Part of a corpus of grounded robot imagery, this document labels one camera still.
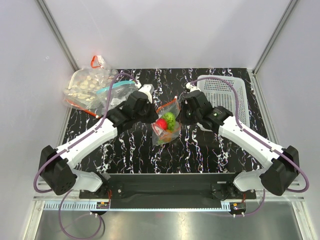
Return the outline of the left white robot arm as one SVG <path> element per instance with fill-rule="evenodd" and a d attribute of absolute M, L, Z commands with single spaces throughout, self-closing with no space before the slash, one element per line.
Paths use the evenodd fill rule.
<path fill-rule="evenodd" d="M 152 124 L 158 119 L 150 84 L 132 92 L 127 100 L 107 112 L 94 126 L 57 148 L 41 151 L 39 172 L 50 190 L 61 196 L 70 190 L 91 192 L 97 198 L 108 193 L 108 177 L 100 173 L 76 170 L 81 160 L 103 143 L 131 129 L 136 123 Z"/>

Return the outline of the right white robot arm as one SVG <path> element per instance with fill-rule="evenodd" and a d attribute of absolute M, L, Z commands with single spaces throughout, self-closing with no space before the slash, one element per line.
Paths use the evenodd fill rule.
<path fill-rule="evenodd" d="M 239 198 L 248 190 L 265 189 L 281 196 L 299 175 L 299 152 L 293 146 L 284 148 L 243 125 L 222 106 L 212 107 L 200 90 L 187 93 L 176 118 L 183 125 L 198 124 L 231 140 L 263 166 L 259 170 L 237 173 L 227 185 L 228 195 Z"/>

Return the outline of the white plastic basket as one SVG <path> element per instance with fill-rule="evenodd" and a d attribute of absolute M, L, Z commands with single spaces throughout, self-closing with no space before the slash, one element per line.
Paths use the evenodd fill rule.
<path fill-rule="evenodd" d="M 213 107 L 222 106 L 233 114 L 236 113 L 238 107 L 238 118 L 247 127 L 250 126 L 250 115 L 248 107 L 248 98 L 246 92 L 245 82 L 234 76 L 217 76 L 209 78 L 209 75 L 201 75 L 198 78 L 197 87 L 205 94 L 208 101 Z M 226 83 L 216 79 L 223 79 L 233 86 L 238 97 L 238 104 L 236 104 L 235 94 L 232 88 Z"/>

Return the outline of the brown kiwi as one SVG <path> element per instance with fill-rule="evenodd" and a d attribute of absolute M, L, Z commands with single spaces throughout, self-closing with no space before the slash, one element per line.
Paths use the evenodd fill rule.
<path fill-rule="evenodd" d="M 161 137 L 161 139 L 165 142 L 170 142 L 172 141 L 173 139 L 173 132 L 170 131 L 170 130 L 166 130 L 164 133 L 163 133 L 163 136 Z"/>

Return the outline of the red apple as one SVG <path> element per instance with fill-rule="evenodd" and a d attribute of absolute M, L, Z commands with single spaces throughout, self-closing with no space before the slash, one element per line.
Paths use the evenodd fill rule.
<path fill-rule="evenodd" d="M 163 129 L 163 130 L 167 130 L 167 129 L 168 129 L 168 123 L 167 123 L 166 120 L 163 119 L 163 118 L 159 118 L 159 119 L 155 122 L 155 124 L 156 124 L 159 128 L 161 128 L 161 129 Z"/>

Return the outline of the clear bag orange zipper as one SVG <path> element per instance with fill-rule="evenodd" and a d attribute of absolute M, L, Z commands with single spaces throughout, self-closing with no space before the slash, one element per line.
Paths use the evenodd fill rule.
<path fill-rule="evenodd" d="M 177 96 L 156 110 L 158 119 L 151 125 L 153 146 L 168 144 L 180 135 L 181 124 L 176 121 L 180 110 Z"/>

